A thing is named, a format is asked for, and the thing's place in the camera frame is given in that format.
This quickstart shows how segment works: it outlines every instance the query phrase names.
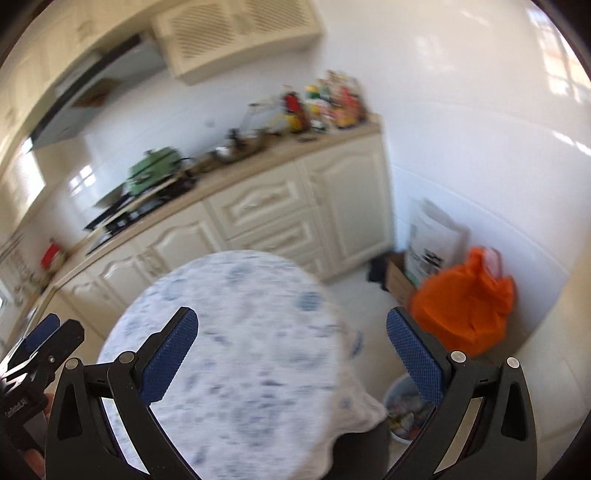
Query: kitchen counter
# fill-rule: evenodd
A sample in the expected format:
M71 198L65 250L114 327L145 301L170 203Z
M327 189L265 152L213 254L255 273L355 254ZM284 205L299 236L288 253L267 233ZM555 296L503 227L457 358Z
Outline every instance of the kitchen counter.
M297 137L286 137L277 140L265 151L253 155L251 158L205 174L193 190L152 212L92 254L86 255L95 237L94 235L89 235L88 240L71 255L61 270L55 275L52 285L57 289L61 288L106 254L156 225L158 222L240 181L261 174L296 158L339 145L345 141L380 133L381 128L381 118L378 115L372 115L371 121L365 125L336 134L318 135L318 140L316 141L302 143L297 141Z

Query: drawer handle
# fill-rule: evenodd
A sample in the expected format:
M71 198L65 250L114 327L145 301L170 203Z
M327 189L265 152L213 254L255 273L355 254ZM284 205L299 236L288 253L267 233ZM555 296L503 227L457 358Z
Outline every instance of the drawer handle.
M262 207L264 204L275 200L277 198L279 198L280 195L278 193L270 193L269 195L265 195L264 197L261 197L261 199L258 202L252 202L252 203L248 203L247 205L244 206L245 210L254 210L256 208Z
M300 239L299 236L297 236L297 235L291 235L291 236L288 236L287 238L285 238L285 240L283 240L280 244L278 244L278 245L269 245L269 247L267 247L267 248L269 250L277 250L278 248L288 246L292 242L297 242L299 239Z

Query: metal screw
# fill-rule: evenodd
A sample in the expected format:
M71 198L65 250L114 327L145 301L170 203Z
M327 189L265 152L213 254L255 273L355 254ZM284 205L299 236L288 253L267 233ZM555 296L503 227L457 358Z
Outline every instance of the metal screw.
M452 360L455 363L462 364L466 361L466 355L462 352L455 351L452 353Z
M507 359L507 365L509 365L511 368L519 368L519 360L517 360L515 357L510 356Z
M123 352L119 355L119 362L122 364L130 364L134 361L135 355L133 352Z
M70 358L66 362L66 368L68 370L74 370L78 366L78 359L77 358Z

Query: gas stove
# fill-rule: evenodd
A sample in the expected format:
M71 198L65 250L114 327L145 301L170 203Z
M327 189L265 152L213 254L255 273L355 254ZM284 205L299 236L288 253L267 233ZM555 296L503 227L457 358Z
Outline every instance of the gas stove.
M103 234L97 238L86 255L95 252L150 213L184 195L196 183L197 180L195 177L188 173L183 173L179 175L174 183L167 185L163 189L155 186L139 197L133 197L130 194L124 195L117 203L106 209L85 227L87 231L94 231L99 226L104 230Z

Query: range hood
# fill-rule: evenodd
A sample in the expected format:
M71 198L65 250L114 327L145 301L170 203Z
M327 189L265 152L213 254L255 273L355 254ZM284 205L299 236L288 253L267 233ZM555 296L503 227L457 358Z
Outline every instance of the range hood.
M165 68L156 43L139 34L87 57L56 86L57 100L31 133L33 149L75 137L106 105Z

